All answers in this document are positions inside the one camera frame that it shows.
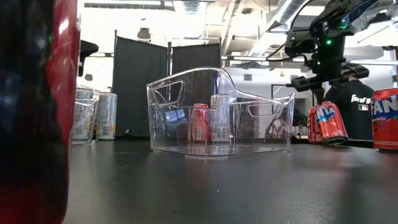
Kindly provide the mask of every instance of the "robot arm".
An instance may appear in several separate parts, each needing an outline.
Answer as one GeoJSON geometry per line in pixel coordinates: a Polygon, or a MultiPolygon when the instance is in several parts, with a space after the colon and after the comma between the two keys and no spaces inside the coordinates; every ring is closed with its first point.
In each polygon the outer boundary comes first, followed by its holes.
{"type": "Polygon", "coordinates": [[[318,102],[322,102],[323,82],[347,81],[348,75],[367,77],[369,71],[355,64],[343,66],[345,62],[345,37],[354,35],[350,24],[377,0],[332,0],[325,10],[313,20],[310,27],[291,28],[285,43],[285,53],[296,57],[313,53],[305,65],[316,74],[313,78],[298,77],[292,80],[297,91],[312,90],[318,102]]]}

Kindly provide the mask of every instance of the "black partition panel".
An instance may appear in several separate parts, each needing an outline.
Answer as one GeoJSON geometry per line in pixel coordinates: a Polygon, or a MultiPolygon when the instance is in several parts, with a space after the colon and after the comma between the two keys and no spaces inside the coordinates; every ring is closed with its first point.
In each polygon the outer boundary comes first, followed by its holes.
{"type": "Polygon", "coordinates": [[[197,67],[221,67],[220,44],[173,47],[172,73],[197,67]]]}
{"type": "Polygon", "coordinates": [[[113,93],[118,96],[116,135],[149,136],[146,85],[167,74],[167,48],[117,37],[113,93]]]}

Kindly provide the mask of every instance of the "black t-shirt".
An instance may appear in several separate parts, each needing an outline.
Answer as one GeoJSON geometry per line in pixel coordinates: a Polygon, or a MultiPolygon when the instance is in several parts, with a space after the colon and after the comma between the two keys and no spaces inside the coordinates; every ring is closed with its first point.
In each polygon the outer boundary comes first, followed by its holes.
{"type": "Polygon", "coordinates": [[[330,88],[323,101],[333,102],[339,109],[349,138],[372,140],[370,102],[374,90],[359,80],[330,88]]]}

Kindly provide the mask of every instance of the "red soda can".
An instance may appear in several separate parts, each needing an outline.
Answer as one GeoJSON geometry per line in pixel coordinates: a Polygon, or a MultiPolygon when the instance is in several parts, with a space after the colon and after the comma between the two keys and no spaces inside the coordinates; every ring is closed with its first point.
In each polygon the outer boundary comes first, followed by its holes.
{"type": "Polygon", "coordinates": [[[192,133],[194,141],[210,140],[209,107],[204,103],[195,103],[192,109],[192,133]]]}
{"type": "Polygon", "coordinates": [[[310,143],[321,143],[321,132],[317,123],[315,113],[317,112],[318,106],[314,106],[308,111],[308,141],[310,143]]]}
{"type": "Polygon", "coordinates": [[[77,0],[0,1],[0,223],[64,218],[78,11],[77,0]]]}
{"type": "Polygon", "coordinates": [[[375,91],[371,100],[373,146],[398,152],[398,88],[375,91]]]}
{"type": "Polygon", "coordinates": [[[318,106],[316,116],[322,143],[342,144],[348,139],[343,119],[334,103],[323,102],[318,106]]]}

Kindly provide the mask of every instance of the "dark table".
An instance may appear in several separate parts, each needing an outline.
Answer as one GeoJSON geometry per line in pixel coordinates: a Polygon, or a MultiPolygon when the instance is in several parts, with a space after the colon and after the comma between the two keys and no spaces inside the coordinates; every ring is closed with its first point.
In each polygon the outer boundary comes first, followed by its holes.
{"type": "Polygon", "coordinates": [[[297,144],[206,160],[94,142],[70,151],[64,223],[398,223],[398,154],[297,144]]]}

